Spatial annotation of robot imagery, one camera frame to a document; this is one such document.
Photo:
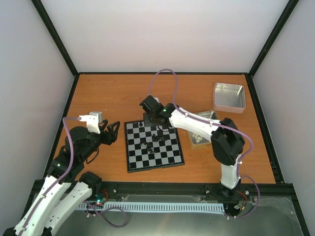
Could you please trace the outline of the small circuit board with led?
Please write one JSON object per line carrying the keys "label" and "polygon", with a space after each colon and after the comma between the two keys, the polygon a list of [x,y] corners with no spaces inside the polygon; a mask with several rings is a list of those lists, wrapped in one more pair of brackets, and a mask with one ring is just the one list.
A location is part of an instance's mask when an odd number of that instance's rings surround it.
{"label": "small circuit board with led", "polygon": [[101,192],[100,194],[98,194],[96,196],[96,201],[95,203],[97,205],[103,205],[104,203],[106,203],[108,201],[108,193],[107,192]]}

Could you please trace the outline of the black chess pieces cluster upper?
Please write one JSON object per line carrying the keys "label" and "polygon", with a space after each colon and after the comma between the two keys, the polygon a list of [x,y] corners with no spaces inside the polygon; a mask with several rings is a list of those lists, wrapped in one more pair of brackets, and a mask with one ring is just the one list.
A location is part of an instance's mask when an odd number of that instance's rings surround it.
{"label": "black chess pieces cluster upper", "polygon": [[152,135],[153,142],[167,141],[169,139],[169,129],[163,130],[160,127],[157,127],[157,134]]}

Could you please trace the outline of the black chess pieces cluster centre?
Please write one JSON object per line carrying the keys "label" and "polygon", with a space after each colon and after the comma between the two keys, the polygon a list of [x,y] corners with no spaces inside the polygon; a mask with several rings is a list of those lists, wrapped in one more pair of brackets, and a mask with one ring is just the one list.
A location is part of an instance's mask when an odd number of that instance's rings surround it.
{"label": "black chess pieces cluster centre", "polygon": [[148,153],[154,153],[152,143],[147,143],[146,141],[141,141],[140,142],[140,148],[146,149]]}

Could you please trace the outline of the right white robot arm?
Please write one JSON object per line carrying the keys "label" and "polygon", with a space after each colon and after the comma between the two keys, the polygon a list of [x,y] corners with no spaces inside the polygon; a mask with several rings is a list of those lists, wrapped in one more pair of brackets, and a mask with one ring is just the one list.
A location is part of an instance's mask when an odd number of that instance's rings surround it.
{"label": "right white robot arm", "polygon": [[245,140],[231,119],[220,121],[203,118],[173,103],[163,106],[151,95],[141,101],[139,106],[144,110],[146,126],[180,128],[209,141],[213,155],[221,166],[220,185],[216,188],[216,194],[227,199],[236,195],[241,183],[239,165]]}

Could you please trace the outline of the black frame rail front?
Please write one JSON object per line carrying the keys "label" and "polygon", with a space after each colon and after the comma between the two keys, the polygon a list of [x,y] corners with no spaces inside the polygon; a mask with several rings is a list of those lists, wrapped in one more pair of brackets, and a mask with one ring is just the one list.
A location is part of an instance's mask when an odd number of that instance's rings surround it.
{"label": "black frame rail front", "polygon": [[289,196],[295,193],[292,184],[253,184],[241,183],[233,190],[219,183],[153,183],[153,182],[110,182],[104,181],[96,187],[94,193],[106,191],[110,198],[116,195],[148,194],[148,195],[205,195],[230,197],[248,191],[252,195]]}

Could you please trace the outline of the pink-rimmed metal tin lid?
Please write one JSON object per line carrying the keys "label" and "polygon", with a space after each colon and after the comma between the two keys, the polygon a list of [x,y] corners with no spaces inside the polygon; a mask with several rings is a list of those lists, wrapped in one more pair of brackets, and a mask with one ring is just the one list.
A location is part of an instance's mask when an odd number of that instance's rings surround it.
{"label": "pink-rimmed metal tin lid", "polygon": [[241,114],[246,108],[245,88],[242,85],[215,83],[213,108],[216,111]]}

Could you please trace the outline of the black and silver chessboard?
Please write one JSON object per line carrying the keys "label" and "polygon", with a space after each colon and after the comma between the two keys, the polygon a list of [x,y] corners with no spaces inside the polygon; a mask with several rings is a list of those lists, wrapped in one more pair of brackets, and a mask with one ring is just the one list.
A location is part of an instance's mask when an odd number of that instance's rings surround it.
{"label": "black and silver chessboard", "polygon": [[[143,122],[143,127],[139,127],[140,122]],[[157,134],[157,126],[146,127],[142,120],[124,123],[128,173],[185,164],[177,129],[158,127],[163,130],[169,129],[169,140],[153,142],[152,135]],[[141,149],[141,141],[152,143],[154,153],[148,153],[146,149]]]}

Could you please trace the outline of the white chess pieces in tin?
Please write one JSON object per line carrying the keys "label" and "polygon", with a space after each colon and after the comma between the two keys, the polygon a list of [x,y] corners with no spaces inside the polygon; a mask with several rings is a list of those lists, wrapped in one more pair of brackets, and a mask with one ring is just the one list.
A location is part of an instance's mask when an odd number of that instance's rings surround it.
{"label": "white chess pieces in tin", "polygon": [[202,139],[203,139],[202,136],[199,136],[199,135],[194,134],[194,133],[192,134],[192,142],[193,143],[199,143],[202,141]]}

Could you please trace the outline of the open metal tin with pieces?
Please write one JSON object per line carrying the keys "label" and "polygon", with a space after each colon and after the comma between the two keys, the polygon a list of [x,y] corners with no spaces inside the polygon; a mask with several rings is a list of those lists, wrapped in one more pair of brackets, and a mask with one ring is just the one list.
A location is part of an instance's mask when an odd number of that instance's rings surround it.
{"label": "open metal tin with pieces", "polygon": [[[200,112],[196,114],[203,118],[219,119],[215,111],[205,111],[205,112]],[[212,145],[210,141],[190,131],[187,132],[187,136],[188,136],[190,147],[192,149],[202,149],[202,148],[210,147]]]}

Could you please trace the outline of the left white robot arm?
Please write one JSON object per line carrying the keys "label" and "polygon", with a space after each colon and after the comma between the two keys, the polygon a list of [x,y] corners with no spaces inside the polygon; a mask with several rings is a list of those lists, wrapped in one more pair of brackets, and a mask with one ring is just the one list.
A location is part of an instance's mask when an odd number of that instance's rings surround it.
{"label": "left white robot arm", "polygon": [[78,182],[75,179],[100,145],[117,140],[120,122],[108,124],[107,120],[81,116],[77,121],[87,126],[69,129],[68,119],[63,118],[65,146],[52,162],[31,207],[15,227],[4,231],[5,236],[54,236],[80,203],[102,194],[102,179],[96,174],[86,172]]}

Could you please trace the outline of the black chess pieces cluster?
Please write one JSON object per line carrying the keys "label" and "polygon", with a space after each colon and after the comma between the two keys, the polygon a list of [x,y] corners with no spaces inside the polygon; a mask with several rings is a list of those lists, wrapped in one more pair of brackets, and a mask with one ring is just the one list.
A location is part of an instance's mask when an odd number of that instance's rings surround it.
{"label": "black chess pieces cluster", "polygon": [[152,135],[153,142],[167,141],[169,139],[169,129],[163,130],[160,127],[157,127],[157,134]]}
{"label": "black chess pieces cluster", "polygon": [[141,141],[140,142],[140,148],[146,149],[148,153],[154,153],[152,143],[147,143],[146,141]]}

